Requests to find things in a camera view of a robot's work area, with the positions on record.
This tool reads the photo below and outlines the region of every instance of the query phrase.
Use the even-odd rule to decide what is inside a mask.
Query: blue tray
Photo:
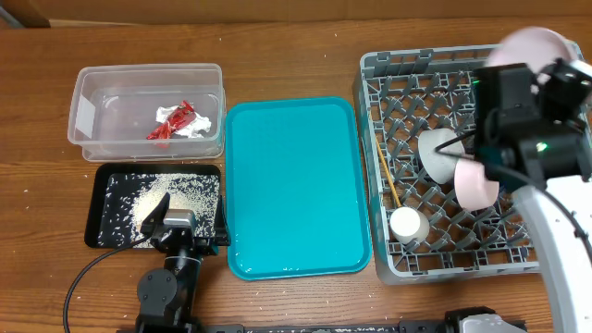
[[[364,179],[347,101],[236,105],[226,135],[228,264],[236,276],[352,273],[368,264]]]

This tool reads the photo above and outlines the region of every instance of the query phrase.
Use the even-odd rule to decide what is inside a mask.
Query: gray dish rack
[[[578,54],[579,48],[574,43]],[[422,130],[475,128],[472,70],[496,45],[369,53],[353,85],[368,178],[376,272],[387,284],[435,282],[537,272],[528,230],[503,191],[496,203],[468,212],[449,184],[439,185],[416,157]],[[389,232],[396,207],[379,164],[376,140],[401,203],[422,211],[430,234],[403,245]],[[472,142],[464,142],[471,153]]]

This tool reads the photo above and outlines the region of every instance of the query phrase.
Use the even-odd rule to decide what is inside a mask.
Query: wooden stick
[[[401,208],[401,202],[399,201],[399,195],[397,195],[397,191],[395,190],[395,184],[392,183],[392,178],[390,177],[389,166],[387,166],[387,160],[385,159],[385,156],[382,154],[382,149],[380,148],[380,143],[378,143],[378,138],[376,138],[376,148],[378,149],[378,156],[380,156],[380,162],[382,163],[382,167],[384,167],[385,172],[387,173],[388,185],[390,186],[390,191],[392,192],[392,196],[395,198],[395,202],[397,203],[397,208]]]

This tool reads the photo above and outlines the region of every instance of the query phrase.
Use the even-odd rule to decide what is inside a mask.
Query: black tray
[[[117,210],[111,210],[110,207],[109,211],[107,212],[105,209],[105,196],[107,195],[107,187],[113,186],[113,184],[109,184],[110,179],[116,179],[125,177],[125,175],[160,175],[160,174],[189,174],[198,176],[213,176],[214,180],[217,181],[217,188],[218,191],[215,192],[214,188],[207,188],[208,193],[211,192],[211,195],[216,197],[216,201],[219,197],[219,183],[220,183],[220,170],[216,166],[203,166],[203,165],[182,165],[182,164],[138,164],[138,163],[110,163],[100,166],[94,177],[94,185],[92,189],[92,199],[91,199],[91,207],[89,209],[89,216],[86,223],[86,230],[84,232],[84,242],[86,245],[92,248],[115,248],[120,246],[121,243],[116,243],[115,241],[110,240],[108,237],[105,238],[105,241],[99,241],[99,235],[101,231],[103,232],[113,232],[115,233],[114,228],[117,228],[117,231],[125,232],[124,230],[126,227],[123,225],[123,221],[117,222],[112,224],[108,222],[108,218],[105,218],[105,215],[113,215],[114,212]],[[120,198],[126,196],[130,197],[130,200],[133,200],[133,193],[137,190],[137,181],[142,180],[130,180],[129,183],[118,185],[115,188],[111,188],[110,198],[108,200],[113,200],[113,198]],[[150,178],[144,180],[142,184],[152,181]],[[122,239],[124,238],[123,235],[119,234],[119,237]],[[118,240],[122,243],[128,243],[131,240]]]

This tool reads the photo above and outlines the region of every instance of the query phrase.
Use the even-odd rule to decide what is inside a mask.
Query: clear plastic container
[[[146,140],[160,125],[158,107],[183,100],[209,118],[211,129],[202,131],[202,138]],[[84,68],[72,95],[68,139],[92,162],[211,158],[224,150],[225,114],[222,70],[216,64]]]

